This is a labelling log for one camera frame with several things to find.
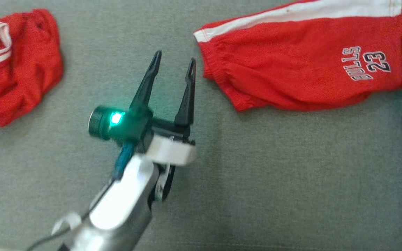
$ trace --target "red garment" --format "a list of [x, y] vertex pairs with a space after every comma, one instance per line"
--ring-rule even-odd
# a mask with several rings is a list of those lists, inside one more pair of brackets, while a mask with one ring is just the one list
[[204, 25], [204, 77], [238, 111], [312, 111], [402, 89], [401, 0], [304, 0]]
[[30, 112], [62, 78], [60, 38], [45, 9], [0, 19], [0, 127]]

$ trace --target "black cable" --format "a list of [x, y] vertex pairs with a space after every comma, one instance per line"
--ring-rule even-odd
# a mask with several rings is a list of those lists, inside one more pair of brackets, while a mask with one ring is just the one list
[[[96, 200], [96, 202], [94, 203], [94, 205], [92, 205], [92, 207], [91, 207], [85, 214], [83, 214], [83, 216], [82, 216], [82, 222], [83, 222], [86, 218], [88, 218], [88, 217], [89, 217], [89, 214], [92, 212], [92, 210], [93, 210], [94, 208], [96, 208], [97, 204], [99, 204], [100, 200], [101, 200], [102, 197], [105, 195], [106, 191], [108, 191], [108, 189], [111, 187], [111, 185], [113, 184], [113, 182], [114, 182], [113, 180], [110, 180], [110, 181], [109, 181], [109, 183], [108, 183], [108, 185], [107, 185], [105, 191], [103, 191], [103, 193], [99, 196], [99, 198]], [[61, 237], [62, 235], [65, 235], [65, 234], [66, 234], [67, 232], [69, 232], [69, 231], [70, 231], [70, 227], [67, 227], [67, 228], [65, 228], [65, 229], [63, 229], [63, 230], [61, 230], [61, 231], [56, 232], [55, 234], [53, 234], [53, 235], [51, 235], [51, 236], [42, 238], [42, 239], [40, 239], [40, 240], [34, 242], [32, 245], [30, 245], [25, 251], [32, 251], [32, 250], [34, 250], [35, 248], [37, 248], [38, 246], [41, 246], [41, 245], [43, 245], [43, 244], [45, 244], [45, 243], [48, 243], [48, 242], [50, 242], [50, 241], [52, 241], [52, 240], [55, 240], [55, 239], [58, 238], [58, 237]]]

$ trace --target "green light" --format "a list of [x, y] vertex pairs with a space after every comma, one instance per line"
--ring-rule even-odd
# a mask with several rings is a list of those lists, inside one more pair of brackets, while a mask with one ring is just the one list
[[125, 115], [125, 113], [118, 113], [115, 112], [111, 115], [111, 125], [115, 126], [118, 123], [120, 123], [120, 121], [122, 120], [122, 117]]

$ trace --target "black number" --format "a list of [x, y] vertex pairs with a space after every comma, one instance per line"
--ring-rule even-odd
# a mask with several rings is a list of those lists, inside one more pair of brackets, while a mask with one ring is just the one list
[[367, 52], [363, 55], [364, 61], [367, 62], [367, 70], [374, 73], [378, 70], [384, 71], [385, 73], [390, 72], [390, 65], [386, 61], [386, 54], [381, 51], [377, 52]]

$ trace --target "gray tablecloth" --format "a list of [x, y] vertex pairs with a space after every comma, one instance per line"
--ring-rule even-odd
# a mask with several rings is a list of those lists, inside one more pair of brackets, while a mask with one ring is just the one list
[[402, 250], [402, 92], [336, 110], [237, 113], [201, 77], [193, 31], [286, 2], [0, 0], [0, 16], [49, 9], [65, 64], [34, 111], [0, 128], [0, 246], [24, 248], [86, 210], [119, 153], [89, 137], [89, 114], [126, 107], [162, 49], [150, 106], [165, 119], [198, 60], [199, 156], [177, 169], [137, 250]]

